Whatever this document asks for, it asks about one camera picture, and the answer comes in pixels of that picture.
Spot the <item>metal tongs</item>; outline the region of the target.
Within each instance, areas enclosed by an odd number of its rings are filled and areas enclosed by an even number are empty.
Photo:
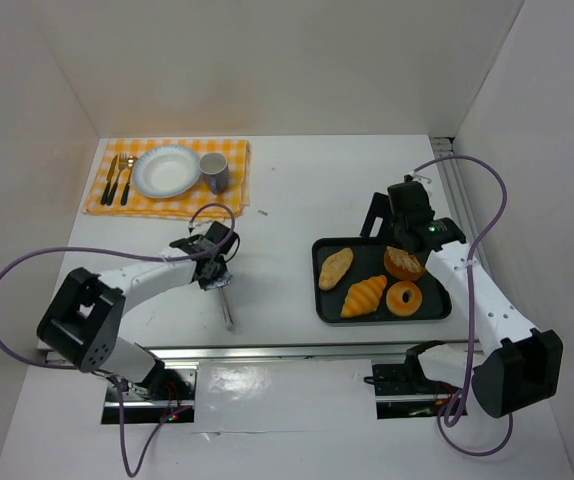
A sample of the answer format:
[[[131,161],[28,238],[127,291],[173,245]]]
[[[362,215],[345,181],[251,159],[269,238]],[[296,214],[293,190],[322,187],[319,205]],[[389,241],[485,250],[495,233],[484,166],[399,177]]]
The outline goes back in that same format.
[[[225,288],[231,283],[232,279],[233,275],[231,273],[225,273],[208,285],[208,291],[216,291],[218,294],[225,328],[231,333],[235,331],[235,324],[231,315]]]

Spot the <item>ring donut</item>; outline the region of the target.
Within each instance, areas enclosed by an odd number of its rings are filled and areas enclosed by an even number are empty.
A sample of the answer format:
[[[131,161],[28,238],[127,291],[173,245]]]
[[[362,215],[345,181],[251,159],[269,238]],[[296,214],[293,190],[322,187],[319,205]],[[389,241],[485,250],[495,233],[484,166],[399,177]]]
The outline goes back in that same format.
[[[409,317],[421,307],[423,296],[419,287],[411,281],[394,283],[386,294],[388,310],[398,317]]]

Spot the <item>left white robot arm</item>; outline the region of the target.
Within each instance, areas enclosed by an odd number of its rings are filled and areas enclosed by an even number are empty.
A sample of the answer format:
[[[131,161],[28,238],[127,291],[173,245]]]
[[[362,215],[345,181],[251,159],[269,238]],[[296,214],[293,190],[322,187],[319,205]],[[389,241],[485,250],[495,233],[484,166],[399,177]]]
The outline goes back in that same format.
[[[240,237],[215,221],[203,234],[173,241],[159,255],[126,267],[69,272],[37,327],[38,338],[82,373],[104,373],[152,397],[180,378],[145,347],[119,336],[136,306],[193,283],[221,289],[232,280],[226,255]]]

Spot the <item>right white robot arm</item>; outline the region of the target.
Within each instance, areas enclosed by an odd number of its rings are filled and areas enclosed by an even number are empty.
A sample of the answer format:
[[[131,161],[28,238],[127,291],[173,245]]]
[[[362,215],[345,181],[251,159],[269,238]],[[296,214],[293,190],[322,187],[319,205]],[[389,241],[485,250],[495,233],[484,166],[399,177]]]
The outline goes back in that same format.
[[[438,219],[422,183],[407,179],[373,195],[362,236],[382,219],[377,238],[418,256],[448,292],[452,306],[475,320],[485,358],[473,369],[471,386],[493,418],[552,397],[557,390],[563,343],[540,331],[504,296],[475,261],[465,234],[448,218]]]

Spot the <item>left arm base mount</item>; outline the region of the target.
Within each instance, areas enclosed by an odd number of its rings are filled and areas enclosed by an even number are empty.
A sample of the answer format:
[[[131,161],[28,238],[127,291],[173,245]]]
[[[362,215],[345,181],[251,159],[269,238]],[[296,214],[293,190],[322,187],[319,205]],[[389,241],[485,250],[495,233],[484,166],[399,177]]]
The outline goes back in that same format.
[[[193,423],[197,377],[198,367],[186,364],[168,369],[154,393],[122,382],[124,423],[155,425],[161,420],[170,424]]]

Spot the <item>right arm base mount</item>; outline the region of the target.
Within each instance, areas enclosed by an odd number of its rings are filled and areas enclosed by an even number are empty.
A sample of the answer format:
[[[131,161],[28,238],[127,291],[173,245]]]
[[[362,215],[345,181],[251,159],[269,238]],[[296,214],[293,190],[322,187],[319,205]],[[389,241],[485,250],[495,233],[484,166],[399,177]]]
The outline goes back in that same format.
[[[373,364],[363,382],[373,388],[378,420],[436,417],[457,391],[444,382],[411,379],[403,364]]]

